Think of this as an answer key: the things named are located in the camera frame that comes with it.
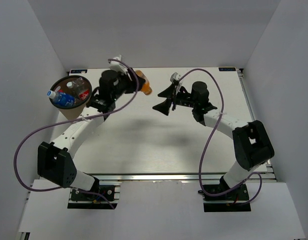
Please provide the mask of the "orange juice bottle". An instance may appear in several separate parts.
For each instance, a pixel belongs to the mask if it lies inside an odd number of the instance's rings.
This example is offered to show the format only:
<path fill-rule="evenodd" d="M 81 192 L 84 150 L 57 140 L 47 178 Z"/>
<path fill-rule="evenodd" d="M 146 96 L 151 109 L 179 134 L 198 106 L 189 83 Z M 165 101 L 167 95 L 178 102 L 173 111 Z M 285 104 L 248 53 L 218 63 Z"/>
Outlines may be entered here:
<path fill-rule="evenodd" d="M 150 86 L 148 78 L 141 70 L 136 70 L 135 73 L 138 76 L 138 80 L 140 83 L 139 91 L 143 92 L 145 95 L 150 95 L 152 93 L 152 88 Z"/>

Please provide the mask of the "crushed red label bottle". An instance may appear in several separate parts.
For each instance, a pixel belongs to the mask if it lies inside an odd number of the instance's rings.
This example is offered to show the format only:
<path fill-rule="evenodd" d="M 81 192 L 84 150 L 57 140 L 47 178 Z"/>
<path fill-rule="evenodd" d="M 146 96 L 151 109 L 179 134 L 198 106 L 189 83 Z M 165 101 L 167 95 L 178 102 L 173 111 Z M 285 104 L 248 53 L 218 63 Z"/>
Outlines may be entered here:
<path fill-rule="evenodd" d="M 78 97 L 83 101 L 85 100 L 89 95 L 89 87 L 88 84 L 85 82 L 85 80 L 82 77 L 79 77 L 76 80 L 76 91 Z"/>

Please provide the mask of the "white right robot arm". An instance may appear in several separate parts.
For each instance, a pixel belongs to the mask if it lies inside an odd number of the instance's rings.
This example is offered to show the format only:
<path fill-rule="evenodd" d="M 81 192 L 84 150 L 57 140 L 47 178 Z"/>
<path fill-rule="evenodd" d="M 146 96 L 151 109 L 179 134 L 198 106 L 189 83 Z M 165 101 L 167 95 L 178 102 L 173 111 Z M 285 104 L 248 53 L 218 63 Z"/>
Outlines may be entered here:
<path fill-rule="evenodd" d="M 229 200 L 258 166 L 275 155 L 263 123 L 259 120 L 247 122 L 218 110 L 209 101 L 209 91 L 204 82 L 196 81 L 188 92 L 180 83 L 173 82 L 158 97 L 164 102 L 155 105 L 154 110 L 168 115 L 176 106 L 192 108 L 194 119 L 213 128 L 233 140 L 236 161 L 220 179 L 220 195 Z"/>

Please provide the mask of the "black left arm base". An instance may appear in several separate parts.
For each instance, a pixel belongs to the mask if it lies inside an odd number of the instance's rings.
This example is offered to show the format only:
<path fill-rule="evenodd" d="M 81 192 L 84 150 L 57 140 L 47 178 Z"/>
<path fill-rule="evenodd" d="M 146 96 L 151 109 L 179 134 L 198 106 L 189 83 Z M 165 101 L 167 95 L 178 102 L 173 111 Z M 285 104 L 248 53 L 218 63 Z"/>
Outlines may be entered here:
<path fill-rule="evenodd" d="M 67 208 L 77 210 L 114 210 L 120 198 L 120 184 L 99 181 L 91 191 L 85 193 L 80 189 L 70 190 Z"/>

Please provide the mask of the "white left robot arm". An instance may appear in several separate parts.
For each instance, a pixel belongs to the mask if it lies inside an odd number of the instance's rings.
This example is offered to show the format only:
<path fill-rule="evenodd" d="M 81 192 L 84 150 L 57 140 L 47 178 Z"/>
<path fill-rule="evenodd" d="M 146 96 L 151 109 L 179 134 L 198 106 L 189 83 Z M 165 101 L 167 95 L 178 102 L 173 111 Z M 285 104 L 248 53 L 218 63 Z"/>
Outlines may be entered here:
<path fill-rule="evenodd" d="M 78 170 L 73 158 L 81 145 L 106 121 L 115 110 L 115 102 L 123 94 L 143 92 L 151 94 L 148 78 L 140 70 L 106 70 L 101 74 L 99 86 L 88 89 L 87 97 L 77 107 L 74 117 L 69 117 L 70 126 L 50 143 L 38 147 L 37 173 L 58 187 L 77 188 L 93 200 L 99 195 L 99 180 Z"/>

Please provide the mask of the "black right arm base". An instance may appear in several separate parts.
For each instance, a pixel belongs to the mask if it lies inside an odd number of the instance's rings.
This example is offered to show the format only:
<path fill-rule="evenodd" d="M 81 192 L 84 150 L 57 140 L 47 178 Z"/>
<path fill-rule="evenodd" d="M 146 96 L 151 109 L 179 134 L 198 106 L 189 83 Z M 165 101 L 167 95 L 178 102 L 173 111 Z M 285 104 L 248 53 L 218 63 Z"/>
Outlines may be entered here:
<path fill-rule="evenodd" d="M 245 184 L 221 196 L 209 196 L 202 190 L 198 194 L 203 197 L 203 207 L 206 213 L 250 212 L 249 193 Z"/>

